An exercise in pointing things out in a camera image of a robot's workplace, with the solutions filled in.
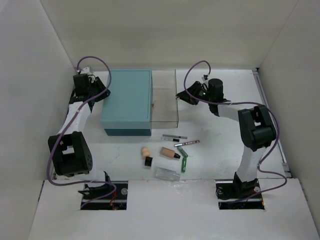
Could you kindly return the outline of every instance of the black bracket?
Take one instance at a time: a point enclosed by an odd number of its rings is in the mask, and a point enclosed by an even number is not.
[[[106,182],[111,182],[110,177],[106,172],[104,172],[104,178]],[[85,184],[84,190],[78,191],[78,193],[82,194],[85,199],[94,199],[106,194],[106,192],[111,192],[113,188],[113,186],[107,183],[96,187],[89,187],[88,184]]]
[[[187,90],[192,96],[212,103],[224,103],[228,101],[224,98],[224,84],[218,78],[210,79],[207,82],[207,85],[196,81],[187,88]],[[190,97],[186,91],[179,92],[176,96],[191,105],[197,105],[199,103],[198,100]],[[209,104],[209,110],[211,113],[219,117],[218,105]]]
[[[255,189],[260,190],[258,179],[250,182],[241,182],[237,173],[234,174],[233,181],[230,183],[217,183],[215,194],[220,200],[245,199],[255,193]],[[252,197],[253,199],[262,198],[261,194]]]
[[[94,81],[91,82],[89,79],[89,75],[86,73],[77,74],[73,76],[74,82],[74,90],[72,96],[70,97],[69,104],[73,104],[75,102],[84,102],[89,98],[101,93],[106,89],[106,86],[102,83],[101,79],[97,76]],[[94,100],[88,102],[90,111],[92,112],[92,108],[95,103],[109,97],[110,91],[107,90]]]
[[[277,132],[266,106],[255,106],[238,111],[240,133],[243,144],[256,151],[267,148],[276,139]]]
[[[48,145],[50,152],[59,135],[50,136]],[[73,153],[64,153],[68,147],[72,146]],[[82,132],[74,131],[64,135],[52,157],[53,166],[59,176],[73,177],[77,174],[89,174],[93,167],[92,156]]]

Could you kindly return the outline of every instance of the wire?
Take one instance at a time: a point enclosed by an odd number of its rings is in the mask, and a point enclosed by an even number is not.
[[[209,67],[209,73],[208,75],[210,75],[211,73],[211,65],[208,61],[206,60],[201,60],[201,61],[198,61],[196,62],[195,64],[192,65],[192,67],[188,70],[188,72],[186,73],[185,77],[184,77],[184,81],[183,81],[183,87],[184,87],[184,90],[185,92],[193,99],[196,99],[200,102],[203,102],[203,103],[206,103],[206,104],[211,104],[211,105],[244,105],[244,104],[250,104],[250,105],[257,105],[257,106],[262,106],[263,104],[261,103],[258,103],[258,102],[254,102],[254,101],[240,101],[240,102],[210,102],[210,101],[206,101],[206,100],[202,100],[196,96],[193,96],[187,89],[186,87],[186,82],[187,82],[187,78],[188,78],[188,75],[189,73],[192,71],[192,69],[194,69],[197,65],[201,64],[201,63],[206,63]],[[235,201],[229,201],[228,203],[229,204],[235,204],[235,203],[239,203],[239,202],[243,202],[245,200],[248,200],[256,195],[259,195],[261,193],[265,193],[265,192],[268,192],[268,191],[271,191],[271,190],[275,190],[275,189],[278,189],[278,188],[281,188],[283,187],[284,185],[287,184],[288,180],[287,180],[287,177],[285,175],[282,175],[278,172],[274,172],[274,171],[265,171],[265,170],[261,170],[260,169],[260,165],[263,163],[264,160],[266,160],[266,158],[271,154],[271,152],[275,149],[275,147],[277,146],[278,142],[279,142],[279,133],[280,133],[280,129],[279,129],[279,124],[278,124],[278,121],[277,121],[277,118],[275,116],[275,114],[271,111],[271,109],[269,107],[266,107],[267,110],[269,111],[269,113],[272,115],[273,119],[274,119],[274,122],[275,122],[275,127],[276,127],[276,132],[277,132],[277,135],[276,135],[276,138],[275,138],[275,141],[274,141],[274,144],[273,146],[270,148],[270,150],[264,155],[264,157],[259,161],[258,163],[258,166],[257,166],[257,169],[259,172],[261,173],[265,173],[265,174],[274,174],[274,175],[278,175],[280,177],[282,177],[284,179],[284,183],[278,185],[278,186],[275,186],[275,187],[271,187],[271,188],[267,188],[265,190],[262,190],[262,191],[258,191],[252,195],[249,195],[245,198],[241,198],[241,199],[238,199],[238,200],[235,200]]]
[[[54,146],[53,146],[52,151],[51,151],[50,156],[49,156],[49,160],[48,160],[47,166],[46,166],[46,177],[47,177],[49,183],[51,183],[51,184],[54,185],[54,186],[70,186],[70,185],[74,185],[74,184],[95,183],[95,184],[108,184],[108,185],[111,185],[111,186],[114,187],[114,189],[113,189],[111,192],[109,192],[109,193],[107,193],[107,194],[105,194],[105,195],[98,196],[98,197],[96,197],[96,198],[90,199],[89,201],[87,201],[87,202],[85,202],[84,204],[82,204],[80,208],[83,208],[83,206],[87,205],[88,203],[90,203],[90,202],[92,202],[92,201],[94,201],[94,200],[98,200],[98,199],[101,199],[101,198],[104,198],[104,197],[107,197],[107,196],[113,194],[113,193],[116,191],[116,189],[117,189],[116,185],[114,185],[112,182],[108,182],[108,181],[89,181],[89,180],[83,180],[83,181],[74,181],[74,182],[68,182],[68,183],[57,183],[57,182],[54,182],[54,181],[51,179],[51,177],[50,177],[50,166],[51,166],[52,158],[53,158],[54,153],[55,153],[55,151],[56,151],[56,149],[57,149],[57,147],[58,147],[58,144],[59,144],[60,141],[61,141],[61,138],[64,136],[65,132],[66,132],[67,129],[71,126],[71,124],[73,123],[73,121],[76,119],[76,117],[78,116],[78,114],[79,114],[80,110],[82,109],[82,107],[83,107],[84,105],[86,105],[88,102],[90,102],[90,101],[94,100],[95,98],[98,98],[99,96],[101,96],[102,94],[104,94],[104,93],[108,90],[108,88],[110,87],[110,84],[111,84],[111,78],[112,78],[112,76],[111,76],[110,68],[109,68],[108,65],[105,63],[105,61],[103,61],[103,60],[102,60],[101,58],[99,58],[99,57],[96,57],[96,56],[84,56],[83,58],[81,58],[81,59],[78,61],[77,65],[76,65],[76,70],[77,70],[77,72],[80,72],[79,65],[80,65],[80,63],[81,63],[83,60],[85,60],[85,59],[97,59],[97,60],[99,60],[100,62],[102,62],[102,63],[105,65],[105,67],[107,68],[108,72],[109,72],[109,83],[107,84],[106,88],[105,88],[102,92],[98,93],[97,95],[95,95],[95,96],[93,96],[93,97],[90,97],[89,99],[87,99],[86,101],[84,101],[84,102],[79,106],[79,108],[77,109],[76,113],[74,114],[74,116],[72,117],[72,119],[70,120],[70,122],[65,126],[65,128],[62,130],[62,132],[60,133],[59,137],[58,137],[57,140],[55,141]]]
[[[110,200],[110,205],[112,206],[112,210],[115,209],[115,204],[112,203],[112,201],[116,199],[117,191],[115,191],[113,194],[114,194],[114,196],[113,196],[113,198],[111,198],[111,200]]]

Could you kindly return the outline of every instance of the brown cylinder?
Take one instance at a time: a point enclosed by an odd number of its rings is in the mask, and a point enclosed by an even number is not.
[[[163,155],[163,156],[166,156],[168,158],[171,158],[171,159],[173,159],[173,158],[179,159],[181,157],[175,151],[173,151],[173,150],[171,150],[169,148],[166,148],[166,147],[162,147],[161,148],[160,154]]]

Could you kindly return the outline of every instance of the clear plastic container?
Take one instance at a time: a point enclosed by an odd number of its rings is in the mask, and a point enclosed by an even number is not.
[[[177,173],[176,171],[172,171],[169,169],[165,169],[162,167],[158,167],[155,170],[155,177],[157,179],[161,179],[161,180],[166,180],[166,181],[179,181],[180,180],[180,174]]]
[[[152,70],[152,128],[178,127],[177,81],[175,70]]]

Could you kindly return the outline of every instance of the transparent acrylic box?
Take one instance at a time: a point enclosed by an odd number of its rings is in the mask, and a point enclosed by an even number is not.
[[[178,101],[176,70],[152,70],[152,128],[178,127]]]

